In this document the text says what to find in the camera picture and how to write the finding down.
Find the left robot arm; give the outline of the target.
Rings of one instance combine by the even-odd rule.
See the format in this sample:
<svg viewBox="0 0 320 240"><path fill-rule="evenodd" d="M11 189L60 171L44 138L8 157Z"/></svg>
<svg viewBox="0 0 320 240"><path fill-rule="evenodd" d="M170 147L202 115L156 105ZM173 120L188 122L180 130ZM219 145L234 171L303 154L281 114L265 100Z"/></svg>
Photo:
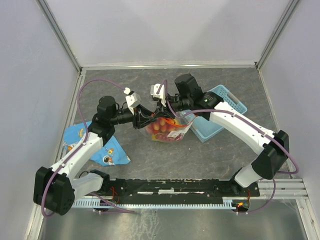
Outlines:
<svg viewBox="0 0 320 240"><path fill-rule="evenodd" d="M51 167L40 167L35 174L33 201L41 206L41 213L65 215L73 203L93 192L106 195L111 189L110 176L92 170L86 176L76 178L83 165L111 139L115 126L132 123L140 129L153 123L156 114L141 104L120 108L112 96L102 97L91 124L85 127L85 135L61 160Z"/></svg>

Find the clear zip top bag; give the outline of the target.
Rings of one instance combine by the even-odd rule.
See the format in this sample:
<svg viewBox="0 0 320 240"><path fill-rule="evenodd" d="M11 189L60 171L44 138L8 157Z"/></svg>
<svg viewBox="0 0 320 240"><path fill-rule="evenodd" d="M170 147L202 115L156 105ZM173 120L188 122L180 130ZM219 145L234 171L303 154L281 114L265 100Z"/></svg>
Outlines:
<svg viewBox="0 0 320 240"><path fill-rule="evenodd" d="M162 143L175 143L183 139L189 131L196 117L183 119L158 118L155 122L143 128L143 132L152 141Z"/></svg>

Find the purple grapes bunch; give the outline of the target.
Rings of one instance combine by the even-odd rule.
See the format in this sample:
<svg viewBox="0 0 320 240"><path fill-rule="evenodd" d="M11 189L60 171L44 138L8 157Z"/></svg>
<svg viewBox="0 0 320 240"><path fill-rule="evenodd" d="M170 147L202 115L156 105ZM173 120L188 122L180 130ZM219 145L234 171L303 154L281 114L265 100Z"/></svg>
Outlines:
<svg viewBox="0 0 320 240"><path fill-rule="evenodd" d="M173 143L173 142L178 142L183 138L182 134L179 134L175 137L168 136L167 134L164 133L158 133L152 136L153 141L157 142L162 142L162 143Z"/></svg>

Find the red yellow strawberry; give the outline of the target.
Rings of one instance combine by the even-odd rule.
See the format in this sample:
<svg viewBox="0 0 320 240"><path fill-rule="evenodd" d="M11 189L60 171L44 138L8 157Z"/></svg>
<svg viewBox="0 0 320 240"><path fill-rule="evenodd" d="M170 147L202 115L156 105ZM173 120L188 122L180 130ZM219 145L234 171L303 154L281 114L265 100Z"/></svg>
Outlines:
<svg viewBox="0 0 320 240"><path fill-rule="evenodd" d="M164 118L158 118L157 120L160 126L164 126L166 124L166 121Z"/></svg>
<svg viewBox="0 0 320 240"><path fill-rule="evenodd" d="M163 126L161 126L160 127L160 131L162 132L162 133L166 133L166 132L168 132L169 131L169 125L168 124L165 124L165 125L163 125Z"/></svg>
<svg viewBox="0 0 320 240"><path fill-rule="evenodd" d="M162 127L162 126L161 126L158 122L152 123L152 129L153 129L153 131L156 131L156 132L161 131L161 127Z"/></svg>

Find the light blue plastic basket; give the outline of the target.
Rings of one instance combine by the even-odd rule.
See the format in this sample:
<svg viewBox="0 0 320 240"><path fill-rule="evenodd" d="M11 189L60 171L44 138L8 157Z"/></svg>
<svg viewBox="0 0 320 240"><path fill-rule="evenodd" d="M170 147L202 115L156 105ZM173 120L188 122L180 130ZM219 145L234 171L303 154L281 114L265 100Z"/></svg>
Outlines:
<svg viewBox="0 0 320 240"><path fill-rule="evenodd" d="M224 85L217 85L210 91L223 98L225 102L227 102L233 109L235 109L240 114L245 114L248 111L248 108L238 98L236 98L235 95L233 95ZM220 133L223 129L224 128L219 124L207 121L200 116L197 116L195 118L191 126L192 132L202 143L205 143L206 141Z"/></svg>

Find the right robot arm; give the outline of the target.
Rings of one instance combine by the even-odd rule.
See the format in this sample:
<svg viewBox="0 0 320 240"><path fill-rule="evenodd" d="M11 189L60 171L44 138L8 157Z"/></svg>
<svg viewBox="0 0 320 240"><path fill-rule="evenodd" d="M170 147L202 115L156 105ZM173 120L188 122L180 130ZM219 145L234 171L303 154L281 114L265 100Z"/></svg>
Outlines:
<svg viewBox="0 0 320 240"><path fill-rule="evenodd" d="M163 107L168 117L185 111L218 124L246 143L257 157L235 173L229 183L231 193L242 195L248 187L261 179L272 180L290 156L289 135L283 130L274 132L264 128L241 113L212 91L204 92L191 74L183 74L174 81L178 93L168 94L168 82L155 84L150 94Z"/></svg>

